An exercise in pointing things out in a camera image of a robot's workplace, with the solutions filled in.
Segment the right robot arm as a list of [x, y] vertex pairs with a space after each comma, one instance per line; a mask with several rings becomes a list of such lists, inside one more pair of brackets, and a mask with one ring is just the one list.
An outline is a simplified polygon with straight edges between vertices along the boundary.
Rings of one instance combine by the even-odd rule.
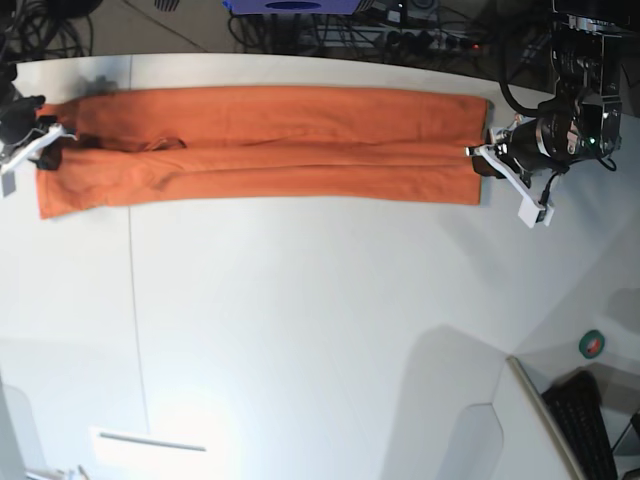
[[9, 173], [21, 162], [37, 169], [56, 171], [61, 153], [54, 144], [69, 134], [56, 115], [42, 113], [43, 95], [23, 96], [15, 87], [17, 66], [10, 59], [9, 33], [1, 33], [1, 172]]

